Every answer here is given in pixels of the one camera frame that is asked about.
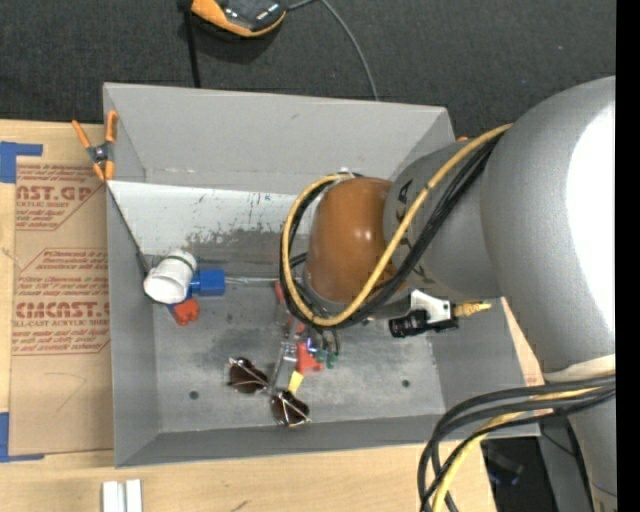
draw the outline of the wire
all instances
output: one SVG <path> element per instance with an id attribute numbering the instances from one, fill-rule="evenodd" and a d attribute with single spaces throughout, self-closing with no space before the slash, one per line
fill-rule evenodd
<path id="1" fill-rule="evenodd" d="M 501 414 L 503 412 L 509 412 L 510 409 L 489 409 L 484 408 L 481 411 L 489 411 L 490 416 L 486 415 L 478 415 L 478 416 L 462 416 L 462 414 L 466 411 L 470 411 L 472 409 L 477 409 L 486 405 L 492 405 L 499 402 L 504 402 L 506 400 L 514 400 L 514 399 L 528 399 L 532 396 L 540 395 L 542 393 L 549 392 L 563 392 L 575 389 L 577 385 L 582 387 L 601 387 L 601 386 L 612 386 L 615 384 L 614 376 L 607 377 L 598 377 L 591 379 L 584 379 L 578 382 L 562 382 L 555 384 L 545 384 L 541 386 L 524 386 L 519 388 L 511 388 L 500 391 L 493 391 L 491 393 L 486 393 L 484 395 L 479 395 L 459 404 L 455 405 L 451 409 L 449 409 L 443 416 L 440 418 L 435 428 L 433 429 L 431 439 L 429 443 L 427 443 L 422 455 L 420 457 L 420 461 L 418 463 L 418 492 L 422 496 L 426 493 L 426 488 L 424 485 L 424 480 L 426 476 L 426 467 L 429 460 L 433 457 L 434 459 L 434 470 L 438 471 L 439 462 L 437 460 L 437 450 L 434 448 L 437 447 L 438 443 L 449 433 L 453 432 L 455 429 L 464 426 L 467 423 L 472 423 L 474 421 L 485 419 L 486 417 L 490 417 L 493 415 Z M 460 418 L 466 418 L 466 422 L 459 421 Z"/>
<path id="2" fill-rule="evenodd" d="M 306 259 L 307 259 L 306 252 L 303 252 L 301 254 L 298 254 L 297 256 L 294 256 L 293 258 L 291 258 L 291 268 L 295 268 L 298 265 L 304 263 Z"/>
<path id="3" fill-rule="evenodd" d="M 301 0 L 300 2 L 288 7 L 287 11 L 288 12 L 296 11 L 298 9 L 301 9 L 303 7 L 306 7 L 307 5 L 314 3 L 315 1 L 316 0 Z M 331 15 L 340 24 L 345 34 L 347 34 L 347 37 L 349 38 L 349 40 L 351 41 L 351 44 L 356 50 L 356 53 L 358 54 L 358 58 L 360 59 L 360 62 L 362 62 L 362 67 L 364 68 L 364 71 L 367 74 L 367 80 L 369 82 L 369 87 L 371 88 L 371 93 L 373 94 L 373 97 L 376 101 L 380 101 L 380 97 L 378 96 L 378 89 L 376 87 L 375 80 L 373 79 L 371 69 L 369 69 L 369 64 L 367 62 L 366 57 L 364 56 L 364 52 L 362 51 L 362 48 L 360 48 L 360 45 L 358 44 L 356 37 L 353 35 L 353 32 L 351 32 L 351 29 L 349 28 L 347 23 L 344 21 L 342 16 L 338 14 L 335 8 L 327 0 L 320 0 L 320 3 L 324 6 L 325 9 L 327 9 L 327 11 L 331 13 Z"/>
<path id="4" fill-rule="evenodd" d="M 546 413 L 546 414 L 543 414 L 543 415 L 540 415 L 540 416 L 535 416 L 535 417 L 521 419 L 521 420 L 508 421 L 508 422 L 505 422 L 505 423 L 501 423 L 499 425 L 495 425 L 495 426 L 492 426 L 492 427 L 489 427 L 489 428 L 482 429 L 482 430 L 474 432 L 471 436 L 469 436 L 462 443 L 460 443 L 453 450 L 453 452 L 451 452 L 451 455 L 447 459 L 447 462 L 442 467 L 441 471 L 436 476 L 432 486 L 429 488 L 427 493 L 423 496 L 422 505 L 421 505 L 421 511 L 433 512 L 433 509 L 431 508 L 431 506 L 429 505 L 427 500 L 435 492 L 435 490 L 438 488 L 438 486 L 442 484 L 442 481 L 443 481 L 443 479 L 444 479 L 444 477 L 446 475 L 446 472 L 449 470 L 449 468 L 451 467 L 453 462 L 459 457 L 460 453 L 463 450 L 465 450 L 466 447 L 470 443 L 473 443 L 476 438 L 478 438 L 480 436 L 486 436 L 487 434 L 490 434 L 491 432 L 494 432 L 496 430 L 514 428 L 514 427 L 519 427 L 519 426 L 524 426 L 524 425 L 531 425 L 533 423 L 539 423 L 540 421 L 543 421 L 543 420 L 548 419 L 548 418 L 558 417 L 558 416 L 565 417 L 565 416 L 569 416 L 571 414 L 576 414 L 578 412 L 583 412 L 583 411 L 585 411 L 587 409 L 591 409 L 593 407 L 601 405 L 604 402 L 606 402 L 608 400 L 611 400 L 614 397 L 615 397 L 615 389 L 603 392 L 598 397 L 590 399 L 588 401 L 585 401 L 584 403 L 582 403 L 580 405 L 558 409 L 558 410 L 555 410 L 555 411 L 552 411 L 552 412 L 549 412 L 549 413 Z"/>
<path id="5" fill-rule="evenodd" d="M 337 22 L 343 28 L 345 34 L 347 34 L 347 36 L 351 40 L 351 44 L 353 44 L 353 47 L 355 48 L 358 54 L 358 58 L 360 59 L 360 62 L 362 62 L 364 71 L 367 74 L 367 80 L 369 81 L 369 86 L 371 87 L 371 92 L 373 94 L 373 97 L 375 98 L 376 101 L 380 101 L 380 98 L 378 97 L 378 90 L 376 88 L 375 81 L 373 80 L 373 75 L 371 74 L 371 70 L 369 69 L 369 64 L 367 63 L 367 59 L 365 58 L 364 53 L 362 52 L 362 49 L 360 48 L 360 45 L 358 44 L 358 41 L 356 40 L 355 36 L 351 32 L 351 30 L 349 29 L 345 21 L 342 19 L 342 17 L 336 12 L 336 10 L 327 0 L 320 0 L 320 3 L 322 3 L 322 5 L 324 5 L 324 7 L 333 15 L 333 17 L 337 20 Z"/>
<path id="6" fill-rule="evenodd" d="M 414 267 L 420 262 L 424 252 L 435 238 L 435 235 L 444 224 L 448 215 L 453 211 L 454 207 L 466 190 L 468 190 L 484 170 L 495 144 L 496 141 L 488 143 L 469 158 L 460 172 L 449 184 L 438 205 L 433 210 L 431 217 L 422 228 L 417 241 L 409 249 L 409 254 L 398 267 L 396 274 L 388 281 L 376 286 L 372 290 L 372 294 L 377 292 L 378 289 L 382 289 L 382 291 L 368 301 L 357 314 L 352 315 L 349 320 L 342 322 L 340 327 L 348 327 L 362 321 L 364 318 L 372 314 L 378 306 L 381 306 L 389 300 L 389 298 L 391 298 L 391 296 L 400 288 L 409 274 L 413 272 Z"/>
<path id="7" fill-rule="evenodd" d="M 287 7 L 287 12 L 291 12 L 291 11 L 296 11 L 298 9 L 302 9 L 303 7 L 306 7 L 309 4 L 312 4 L 313 2 L 315 2 L 316 0 L 302 0 L 300 2 L 298 2 L 297 4 L 293 4 L 289 7 Z"/>
<path id="8" fill-rule="evenodd" d="M 577 454 L 572 452 L 566 446 L 562 446 L 558 441 L 556 441 L 553 437 L 547 434 L 544 430 L 542 431 L 542 437 L 544 437 L 547 441 L 549 441 L 553 446 L 555 446 L 558 450 L 566 453 L 567 455 L 571 455 L 573 458 L 577 457 Z"/>
<path id="9" fill-rule="evenodd" d="M 602 398 L 603 400 L 608 400 L 615 396 L 615 390 L 605 393 L 598 398 Z M 448 461 L 451 461 L 451 464 L 447 466 L 447 468 L 443 472 L 443 477 L 441 479 L 440 485 L 437 486 L 437 490 L 435 491 L 435 495 L 433 498 L 433 512 L 440 512 L 444 503 L 444 497 L 448 493 L 449 487 L 453 478 L 455 477 L 458 469 L 462 465 L 465 457 L 473 450 L 483 439 L 485 439 L 489 433 L 495 430 L 494 427 L 506 426 L 512 420 L 512 418 L 517 417 L 518 413 L 513 414 L 505 414 L 502 416 L 498 416 L 490 420 L 480 431 L 474 433 L 472 439 L 465 444 L 463 448 L 460 449 L 455 455 L 449 457 Z"/>
<path id="10" fill-rule="evenodd" d="M 184 28 L 187 35 L 187 46 L 189 48 L 189 62 L 191 63 L 191 77 L 193 78 L 193 86 L 196 89 L 202 87 L 200 81 L 200 69 L 198 68 L 198 55 L 196 53 L 196 40 L 193 35 L 193 24 L 191 20 L 191 6 L 193 0 L 177 0 L 177 7 L 183 14 Z"/>
<path id="11" fill-rule="evenodd" d="M 460 455 L 460 461 L 456 463 L 456 466 L 452 470 L 452 472 L 448 473 L 449 476 L 445 480 L 445 473 L 449 471 L 450 466 L 454 464 L 455 457 L 457 457 L 452 453 L 449 459 L 447 459 L 447 463 L 445 463 L 445 465 L 442 467 L 440 466 L 438 457 L 438 443 L 447 434 L 461 428 L 466 424 L 477 422 L 478 420 L 486 419 L 487 417 L 491 417 L 491 421 L 487 425 L 485 425 L 485 427 L 481 428 L 478 432 L 486 431 L 488 433 L 494 427 L 503 424 L 506 425 L 507 423 L 509 424 L 508 426 L 514 426 L 516 423 L 526 424 L 522 422 L 539 422 L 541 419 L 548 416 L 535 416 L 526 420 L 512 420 L 512 418 L 533 410 L 545 410 L 549 408 L 553 409 L 562 407 L 561 410 L 555 411 L 555 415 L 560 415 L 562 411 L 578 410 L 576 408 L 583 407 L 585 404 L 591 402 L 601 401 L 603 397 L 610 397 L 612 394 L 615 394 L 615 376 L 607 376 L 585 379 L 572 383 L 564 382 L 558 384 L 548 384 L 544 386 L 534 386 L 530 388 L 523 387 L 497 391 L 471 398 L 456 405 L 440 419 L 433 431 L 431 440 L 425 447 L 425 450 L 423 451 L 423 454 L 420 458 L 418 464 L 418 490 L 420 496 L 422 497 L 421 510 L 431 510 L 431 507 L 428 504 L 428 499 L 434 492 L 437 492 L 436 489 L 439 490 L 439 494 L 437 501 L 434 498 L 434 511 L 438 510 L 436 508 L 436 505 L 438 507 L 441 507 L 443 502 L 447 503 L 450 510 L 457 510 L 455 508 L 453 500 L 446 491 L 450 484 L 450 481 L 455 475 L 457 467 L 459 467 L 459 464 L 461 463 L 461 459 L 464 458 L 464 456 L 468 452 L 464 452 L 463 455 Z M 512 400 L 514 398 L 525 398 L 527 396 L 533 396 L 533 398 L 530 398 L 525 402 L 512 402 L 493 405 L 499 401 Z M 487 404 L 490 404 L 492 406 L 486 407 L 481 410 L 469 412 L 464 416 L 461 415 L 465 411 L 477 409 L 478 407 L 482 407 Z M 484 437 L 479 438 L 477 442 L 482 441 L 482 439 L 484 439 Z M 432 459 L 434 474 L 436 475 L 436 478 L 431 484 L 430 488 L 427 490 L 424 486 L 424 478 L 426 476 L 426 467 L 428 465 L 429 459 Z"/>
<path id="12" fill-rule="evenodd" d="M 458 151 L 453 157 L 451 157 L 429 180 L 429 182 L 425 185 L 425 187 L 420 191 L 418 197 L 411 204 L 407 214 L 404 216 L 400 225 L 398 226 L 395 234 L 391 238 L 389 244 L 387 245 L 384 253 L 378 260 L 378 264 L 371 272 L 369 280 L 365 283 L 364 287 L 360 291 L 360 293 L 356 296 L 356 298 L 349 304 L 341 313 L 329 317 L 329 318 L 320 318 L 313 313 L 313 311 L 304 303 L 301 299 L 300 294 L 297 292 L 293 279 L 291 276 L 291 268 L 289 263 L 289 250 L 290 250 L 290 233 L 291 227 L 293 225 L 294 218 L 296 217 L 298 208 L 301 203 L 305 200 L 306 196 L 314 193 L 319 187 L 324 186 L 327 183 L 337 181 L 342 179 L 340 175 L 330 175 L 320 180 L 316 181 L 307 189 L 305 189 L 302 194 L 294 201 L 294 204 L 289 212 L 287 220 L 285 222 L 285 226 L 283 229 L 282 240 L 281 240 L 281 270 L 284 277 L 283 289 L 285 290 L 285 294 L 290 294 L 291 301 L 296 306 L 296 309 L 303 316 L 305 322 L 311 323 L 313 325 L 317 325 L 320 327 L 333 327 L 339 325 L 344 320 L 348 319 L 367 299 L 369 294 L 371 293 L 373 287 L 378 281 L 379 277 L 385 270 L 388 262 L 391 259 L 391 255 L 397 248 L 400 240 L 404 236 L 409 224 L 415 217 L 416 213 L 424 203 L 425 199 L 429 195 L 429 192 L 438 186 L 438 184 L 444 179 L 444 177 L 453 169 L 456 165 L 458 165 L 466 156 L 468 156 L 475 149 L 480 146 L 486 144 L 490 140 L 498 137 L 502 133 L 504 133 L 507 129 L 509 129 L 511 125 L 504 125 L 499 128 L 495 128 L 480 137 L 474 139 L 465 145 L 460 151 Z"/>

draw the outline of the black floor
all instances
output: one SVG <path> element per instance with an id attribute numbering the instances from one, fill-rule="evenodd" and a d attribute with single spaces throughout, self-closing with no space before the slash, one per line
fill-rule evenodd
<path id="1" fill-rule="evenodd" d="M 616 73 L 615 0 L 329 1 L 380 98 L 447 107 L 456 135 Z M 204 87 L 372 98 L 358 53 L 320 1 L 260 40 L 196 36 Z M 175 0 L 0 2 L 0 118 L 101 121 L 105 81 L 192 84 Z"/>

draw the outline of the black cable bundle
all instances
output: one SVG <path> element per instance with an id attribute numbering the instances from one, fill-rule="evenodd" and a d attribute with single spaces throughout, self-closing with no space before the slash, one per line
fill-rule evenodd
<path id="1" fill-rule="evenodd" d="M 431 512 L 429 499 L 442 483 L 453 461 L 473 440 L 496 430 L 537 423 L 543 419 L 555 416 L 568 416 L 600 405 L 615 397 L 615 382 L 615 376 L 608 376 L 543 386 L 508 389 L 471 398 L 450 409 L 436 425 L 418 464 L 418 492 L 421 498 L 421 512 Z M 550 393 L 570 394 L 572 392 L 582 393 L 576 396 L 541 398 Z M 498 425 L 476 430 L 455 448 L 444 465 L 441 464 L 438 453 L 439 443 L 456 429 L 479 420 L 496 418 L 503 414 L 526 413 L 545 409 L 552 409 L 552 411 L 524 419 L 505 421 Z M 435 478 L 427 489 L 425 478 L 429 462 L 432 463 Z M 451 512 L 458 510 L 448 493 L 445 497 L 445 503 Z"/>

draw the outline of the white connector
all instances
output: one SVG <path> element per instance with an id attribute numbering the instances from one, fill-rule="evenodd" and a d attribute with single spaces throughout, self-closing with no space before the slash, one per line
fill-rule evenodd
<path id="1" fill-rule="evenodd" d="M 453 315 L 451 302 L 437 299 L 420 290 L 413 290 L 411 292 L 411 311 L 416 309 L 424 309 L 429 313 L 430 324 L 451 320 Z"/>
<path id="2" fill-rule="evenodd" d="M 142 512 L 142 482 L 102 483 L 102 512 Z"/>

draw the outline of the wooden table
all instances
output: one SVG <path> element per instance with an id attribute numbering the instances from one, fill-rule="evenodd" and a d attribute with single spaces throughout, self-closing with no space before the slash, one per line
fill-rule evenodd
<path id="1" fill-rule="evenodd" d="M 102 142 L 101 125 L 87 131 L 94 143 Z M 43 158 L 54 161 L 83 153 L 68 123 L 0 120 L 0 140 L 44 143 Z M 14 202 L 15 186 L 0 184 L 0 412 L 9 407 Z M 510 321 L 527 381 L 538 382 L 535 358 Z M 453 447 L 447 443 L 444 450 Z M 139 478 L 147 512 L 415 511 L 422 449 L 411 445 L 133 469 L 114 469 L 111 450 L 47 455 L 0 464 L 0 510 L 98 511 L 102 482 Z M 461 512 L 496 510 L 480 450 L 465 461 L 452 494 Z"/>

